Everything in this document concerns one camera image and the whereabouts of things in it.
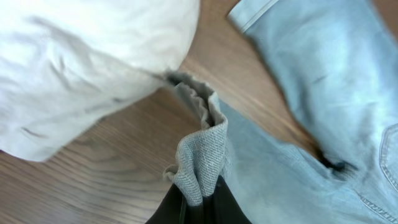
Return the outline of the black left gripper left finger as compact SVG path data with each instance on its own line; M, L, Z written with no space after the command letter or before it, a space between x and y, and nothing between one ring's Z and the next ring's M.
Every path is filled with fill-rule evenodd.
M179 188L172 185L155 213L146 224L184 223L186 200Z

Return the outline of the light blue denim shorts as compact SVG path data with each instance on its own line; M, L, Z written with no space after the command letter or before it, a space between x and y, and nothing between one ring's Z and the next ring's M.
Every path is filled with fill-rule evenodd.
M222 176L251 223L396 223L397 42L373 2L240 1L229 19L321 154L277 140L209 85L174 73L201 124L164 172L186 206Z

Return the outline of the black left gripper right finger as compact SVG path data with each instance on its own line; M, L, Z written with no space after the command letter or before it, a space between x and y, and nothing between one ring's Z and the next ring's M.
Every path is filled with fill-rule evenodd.
M199 206L185 207L185 224L251 224L222 176L215 191Z

